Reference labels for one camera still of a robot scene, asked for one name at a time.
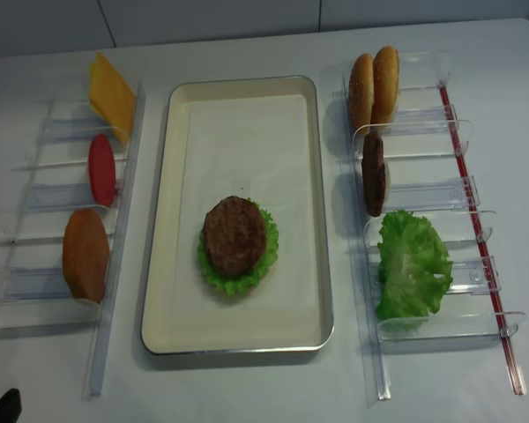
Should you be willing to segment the right clear acrylic rack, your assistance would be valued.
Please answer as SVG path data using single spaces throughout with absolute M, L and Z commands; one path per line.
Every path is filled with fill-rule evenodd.
M 498 349 L 514 393 L 525 393 L 512 339 L 524 324 L 521 311 L 502 304 L 502 282 L 490 242 L 497 239 L 497 215 L 481 205 L 466 167 L 473 126 L 458 116 L 448 93 L 451 60 L 441 51 L 400 57 L 398 105 L 393 120 L 376 124 L 384 143 L 386 198 L 382 214 L 405 210 L 428 220 L 449 252 L 452 283 L 437 313 L 380 319 L 382 296 L 378 244 L 383 220 L 368 214 L 363 199 L 365 129 L 349 113 L 351 62 L 344 62 L 332 92 L 337 125 L 338 220 L 350 261 L 350 285 L 357 322 L 358 353 L 368 404 L 395 395 L 392 356 L 409 358 Z

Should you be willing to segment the left sesame bun half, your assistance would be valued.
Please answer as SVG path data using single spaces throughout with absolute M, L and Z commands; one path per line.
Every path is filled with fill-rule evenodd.
M 349 115 L 354 130 L 371 123 L 374 104 L 373 59 L 369 53 L 354 62 L 348 84 Z

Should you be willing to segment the brown meat patty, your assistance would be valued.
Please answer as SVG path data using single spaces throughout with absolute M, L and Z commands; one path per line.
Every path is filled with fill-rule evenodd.
M 377 217 L 382 212 L 387 185 L 384 142 L 377 131 L 371 131 L 363 140 L 361 170 L 367 213 Z
M 250 271 L 265 253 L 264 218 L 246 198 L 230 196 L 216 204 L 206 213 L 202 235 L 210 264 L 225 277 Z

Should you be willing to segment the lettuce leaf in rack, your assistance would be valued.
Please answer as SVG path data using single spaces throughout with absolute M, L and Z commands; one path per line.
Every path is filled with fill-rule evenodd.
M 453 262 L 431 222 L 409 211 L 396 210 L 384 216 L 379 234 L 378 319 L 438 313 L 453 282 Z

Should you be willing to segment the red tomato slice in rack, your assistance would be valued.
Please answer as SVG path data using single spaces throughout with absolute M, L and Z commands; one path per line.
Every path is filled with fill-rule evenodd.
M 99 134 L 93 138 L 89 148 L 88 180 L 97 204 L 110 207 L 115 198 L 115 158 L 108 138 Z

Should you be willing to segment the cream metal tray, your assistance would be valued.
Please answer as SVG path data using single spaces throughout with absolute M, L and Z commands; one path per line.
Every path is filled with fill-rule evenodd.
M 202 275 L 198 237 L 220 200 L 249 198 L 279 229 L 245 294 Z M 176 87 L 168 103 L 140 335 L 156 355 L 315 351 L 333 331 L 317 90 L 304 76 Z

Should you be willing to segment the brown bun in left rack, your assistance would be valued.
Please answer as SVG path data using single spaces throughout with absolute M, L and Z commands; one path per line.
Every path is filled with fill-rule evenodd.
M 98 213 L 89 208 L 73 212 L 63 235 L 63 278 L 73 298 L 101 303 L 109 252 Z

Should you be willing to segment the right sesame bun half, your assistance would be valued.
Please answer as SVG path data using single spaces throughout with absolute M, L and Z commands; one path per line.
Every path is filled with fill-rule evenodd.
M 392 119 L 399 94 L 399 53 L 392 46 L 381 48 L 373 62 L 374 104 L 371 122 L 388 123 Z

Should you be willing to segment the black object at corner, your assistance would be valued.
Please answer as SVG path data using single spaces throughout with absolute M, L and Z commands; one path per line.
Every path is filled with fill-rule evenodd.
M 9 389 L 0 398 L 0 423 L 16 423 L 21 412 L 19 389 Z

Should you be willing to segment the yellow cheese slices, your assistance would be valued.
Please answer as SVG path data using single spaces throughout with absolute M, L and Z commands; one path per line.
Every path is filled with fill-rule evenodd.
M 125 79 L 102 54 L 89 66 L 88 98 L 92 110 L 115 129 L 120 144 L 130 142 L 136 95 Z

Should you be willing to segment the sesame bun half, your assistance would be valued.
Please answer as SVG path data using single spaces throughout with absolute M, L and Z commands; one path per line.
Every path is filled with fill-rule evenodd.
M 381 48 L 373 62 L 374 104 L 371 122 L 388 123 L 392 119 L 399 94 L 399 53 L 392 46 Z
M 349 115 L 354 130 L 371 123 L 374 104 L 373 59 L 369 53 L 354 62 L 348 84 Z

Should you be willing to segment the lettuce leaf on tray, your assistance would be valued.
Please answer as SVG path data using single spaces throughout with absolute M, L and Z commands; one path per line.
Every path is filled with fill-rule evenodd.
M 201 275 L 211 289 L 228 296 L 246 295 L 256 288 L 275 264 L 279 256 L 279 229 L 272 215 L 261 208 L 257 202 L 250 198 L 246 199 L 249 199 L 259 208 L 264 218 L 267 238 L 264 255 L 254 268 L 236 278 L 225 277 L 219 274 L 210 264 L 205 252 L 202 229 L 198 236 L 197 259 Z

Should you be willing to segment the left clear acrylic rack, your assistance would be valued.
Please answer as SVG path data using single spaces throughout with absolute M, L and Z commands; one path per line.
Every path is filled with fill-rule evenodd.
M 0 335 L 52 334 L 92 327 L 95 340 L 86 378 L 86 397 L 102 392 L 109 337 L 121 273 L 125 235 L 135 179 L 145 91 L 134 84 L 130 142 L 118 140 L 120 129 L 97 116 L 83 100 L 51 100 L 26 164 L 12 215 L 0 228 L 6 257 L 0 266 Z M 87 180 L 93 138 L 102 135 L 115 156 L 115 198 L 109 205 L 93 198 Z M 62 243 L 71 214 L 91 209 L 102 220 L 110 247 L 104 299 L 75 299 L 63 278 Z

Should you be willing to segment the clear acrylic rack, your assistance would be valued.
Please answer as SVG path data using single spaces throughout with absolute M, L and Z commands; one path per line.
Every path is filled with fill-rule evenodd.
M 0 228 L 6 257 L 0 266 L 0 335 L 52 334 L 92 327 L 95 340 L 86 378 L 86 397 L 102 392 L 109 337 L 121 273 L 125 235 L 135 179 L 145 91 L 134 84 L 130 142 L 118 140 L 120 129 L 97 116 L 83 100 L 51 100 L 26 164 L 12 215 Z M 102 135 L 115 156 L 115 198 L 109 205 L 93 198 L 87 180 L 93 138 Z M 71 214 L 91 209 L 102 220 L 110 247 L 104 299 L 75 299 L 63 278 L 62 243 Z
M 386 198 L 382 214 L 405 210 L 428 220 L 449 252 L 452 283 L 437 313 L 380 319 L 382 296 L 378 244 L 383 220 L 368 214 L 363 199 L 365 129 L 349 113 L 351 62 L 344 62 L 332 92 L 337 125 L 338 220 L 350 261 L 350 285 L 357 322 L 358 353 L 368 404 L 395 395 L 392 356 L 409 358 L 498 349 L 514 393 L 525 393 L 512 339 L 524 324 L 521 311 L 502 304 L 502 282 L 490 242 L 497 239 L 497 215 L 481 205 L 466 167 L 473 126 L 458 116 L 448 93 L 451 60 L 441 51 L 400 57 L 398 105 L 393 120 L 376 124 L 384 143 Z

